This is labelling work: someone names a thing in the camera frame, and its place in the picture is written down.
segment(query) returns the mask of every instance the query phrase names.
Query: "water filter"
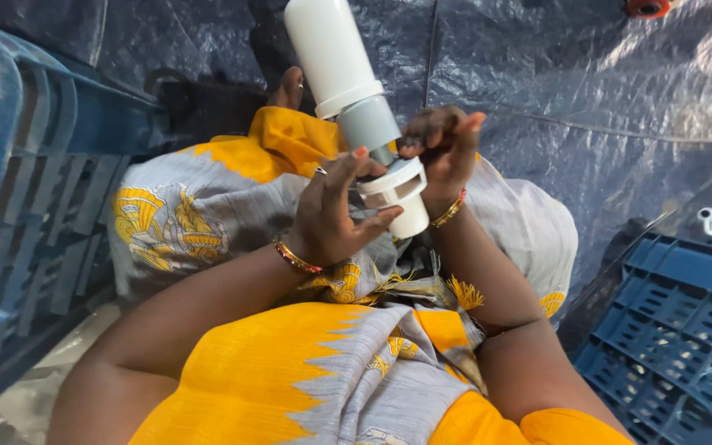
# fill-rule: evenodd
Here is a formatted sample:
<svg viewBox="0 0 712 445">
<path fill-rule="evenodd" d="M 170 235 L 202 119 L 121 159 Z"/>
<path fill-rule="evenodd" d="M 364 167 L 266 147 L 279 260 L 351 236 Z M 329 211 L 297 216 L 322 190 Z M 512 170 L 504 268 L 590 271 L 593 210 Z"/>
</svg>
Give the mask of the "water filter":
<svg viewBox="0 0 712 445">
<path fill-rule="evenodd" d="M 389 149 L 401 136 L 384 87 L 375 78 L 347 0 L 290 0 L 285 26 L 315 97 L 315 114 L 337 116 L 352 149 L 364 146 L 389 171 L 357 189 L 367 207 L 400 205 L 405 210 L 389 227 L 396 238 L 410 238 L 430 224 L 420 193 L 427 186 L 417 157 L 400 160 Z"/>
</svg>

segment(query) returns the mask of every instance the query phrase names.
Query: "patterned fabric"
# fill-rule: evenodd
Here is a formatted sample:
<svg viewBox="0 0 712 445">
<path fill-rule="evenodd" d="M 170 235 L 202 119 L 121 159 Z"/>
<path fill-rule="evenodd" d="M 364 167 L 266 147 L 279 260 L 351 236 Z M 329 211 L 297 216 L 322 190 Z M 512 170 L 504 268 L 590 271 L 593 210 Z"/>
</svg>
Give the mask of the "patterned fabric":
<svg viewBox="0 0 712 445">
<path fill-rule="evenodd" d="M 630 444 L 573 410 L 534 412 L 520 428 L 502 419 L 436 354 L 468 343 L 458 320 L 312 302 L 219 326 L 130 444 Z"/>
<path fill-rule="evenodd" d="M 291 225 L 312 170 L 339 152 L 334 124 L 265 107 L 248 137 L 131 167 L 109 230 L 125 309 L 269 244 Z M 551 316 L 577 247 L 567 208 L 528 181 L 503 179 L 484 159 L 468 188 L 466 203 Z M 351 216 L 365 211 L 351 205 Z M 483 334 L 459 303 L 465 287 L 438 272 L 426 234 L 386 233 L 277 306 L 319 303 L 212 329 L 132 443 L 432 443 L 457 401 L 473 403 L 470 393 L 485 403 L 480 415 L 497 416 L 479 396 L 474 349 Z"/>
</svg>

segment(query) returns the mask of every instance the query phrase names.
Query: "gold bangle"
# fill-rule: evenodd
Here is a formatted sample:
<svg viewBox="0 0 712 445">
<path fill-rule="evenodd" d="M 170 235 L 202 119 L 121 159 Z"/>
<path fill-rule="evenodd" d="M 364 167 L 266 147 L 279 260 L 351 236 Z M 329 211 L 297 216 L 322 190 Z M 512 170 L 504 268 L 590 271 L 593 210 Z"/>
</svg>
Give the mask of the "gold bangle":
<svg viewBox="0 0 712 445">
<path fill-rule="evenodd" d="M 313 266 L 310 263 L 299 258 L 295 253 L 292 253 L 290 249 L 287 248 L 287 246 L 285 245 L 285 242 L 282 241 L 281 234 L 276 235 L 276 238 L 274 238 L 274 247 L 276 248 L 276 251 L 279 252 L 279 255 L 282 255 L 282 258 L 284 258 L 285 261 L 297 268 L 304 270 L 305 272 L 321 273 L 321 271 L 323 270 L 323 268 Z"/>
<path fill-rule="evenodd" d="M 457 211 L 460 210 L 460 207 L 463 205 L 463 202 L 466 200 L 466 187 L 463 187 L 462 190 L 460 190 L 460 196 L 457 198 L 457 200 L 450 206 L 450 209 L 444 212 L 444 215 L 439 216 L 436 218 L 434 221 L 430 223 L 431 226 L 433 227 L 441 227 L 446 223 L 447 221 L 450 220 L 451 217 L 455 216 Z"/>
</svg>

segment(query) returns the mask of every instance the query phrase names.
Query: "white plastic cylinder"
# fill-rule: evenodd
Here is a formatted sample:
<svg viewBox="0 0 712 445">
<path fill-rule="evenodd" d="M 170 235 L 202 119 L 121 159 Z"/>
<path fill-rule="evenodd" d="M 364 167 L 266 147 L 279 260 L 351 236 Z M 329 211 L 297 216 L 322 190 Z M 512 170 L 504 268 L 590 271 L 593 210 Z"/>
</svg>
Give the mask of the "white plastic cylinder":
<svg viewBox="0 0 712 445">
<path fill-rule="evenodd" d="M 285 26 L 321 119 L 382 94 L 347 0 L 290 0 Z"/>
<path fill-rule="evenodd" d="M 404 212 L 391 222 L 389 232 L 395 238 L 411 238 L 430 225 L 420 195 L 425 187 L 425 167 L 418 157 L 414 157 L 395 162 L 384 176 L 361 183 L 356 188 L 367 207 L 401 206 Z"/>
</svg>

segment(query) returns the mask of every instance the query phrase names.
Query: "blue plastic crate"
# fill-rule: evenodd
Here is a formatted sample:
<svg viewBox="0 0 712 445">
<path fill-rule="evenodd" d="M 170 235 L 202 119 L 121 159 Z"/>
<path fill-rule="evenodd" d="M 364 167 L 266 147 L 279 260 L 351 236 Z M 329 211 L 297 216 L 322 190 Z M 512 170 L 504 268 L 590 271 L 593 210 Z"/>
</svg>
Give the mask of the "blue plastic crate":
<svg viewBox="0 0 712 445">
<path fill-rule="evenodd" d="M 574 360 L 640 444 L 712 445 L 712 247 L 646 234 Z"/>
<path fill-rule="evenodd" d="M 113 297 L 107 197 L 167 123 L 151 96 L 0 31 L 0 393 Z"/>
</svg>

